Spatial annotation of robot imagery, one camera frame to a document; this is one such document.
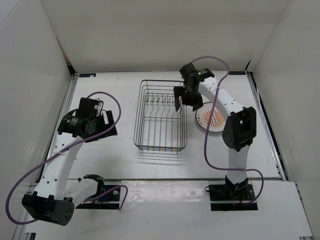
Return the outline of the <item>orange sunburst plate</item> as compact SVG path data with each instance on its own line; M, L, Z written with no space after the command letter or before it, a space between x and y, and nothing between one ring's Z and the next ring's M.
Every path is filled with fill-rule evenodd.
M203 106L195 111L194 119L196 126L203 132L206 132L210 120L212 103L207 101ZM209 124L209 134L222 134L226 120L222 113L215 107Z

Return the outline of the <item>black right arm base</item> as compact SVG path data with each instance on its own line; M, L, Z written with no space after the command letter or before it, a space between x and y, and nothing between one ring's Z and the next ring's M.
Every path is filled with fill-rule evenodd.
M224 184L210 184L204 190L209 193L212 212L258 210L256 202L249 203L255 198L252 184L249 184L245 190L241 190L235 195L231 195Z

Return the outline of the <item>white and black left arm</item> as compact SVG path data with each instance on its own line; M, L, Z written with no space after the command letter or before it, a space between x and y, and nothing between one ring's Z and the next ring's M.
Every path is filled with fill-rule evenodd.
M47 163L42 178L32 193L22 198L22 205L31 217L38 221L67 225L77 207L86 209L118 209L109 205L113 194L119 195L121 185L106 185L103 177L87 174L78 182L66 188L76 156L84 143L117 135L113 114L110 110L102 113L104 103L99 98L80 99L77 109L62 117L54 147L56 153Z

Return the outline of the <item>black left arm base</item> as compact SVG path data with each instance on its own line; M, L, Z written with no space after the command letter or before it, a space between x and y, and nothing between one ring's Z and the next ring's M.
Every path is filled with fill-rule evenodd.
M125 185L103 185L102 193L100 198L81 203L76 209L121 210L128 195L128 188Z

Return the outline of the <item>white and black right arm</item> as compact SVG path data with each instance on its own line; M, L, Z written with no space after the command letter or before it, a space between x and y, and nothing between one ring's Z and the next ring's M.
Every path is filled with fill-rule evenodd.
M237 102L207 68L197 70L188 63L179 72L183 85L173 88L175 109L185 105L196 111L204 105L203 97L206 97L225 119L222 139L228 147L228 168L225 169L224 193L230 200L236 200L248 185L247 157L257 135L256 110Z

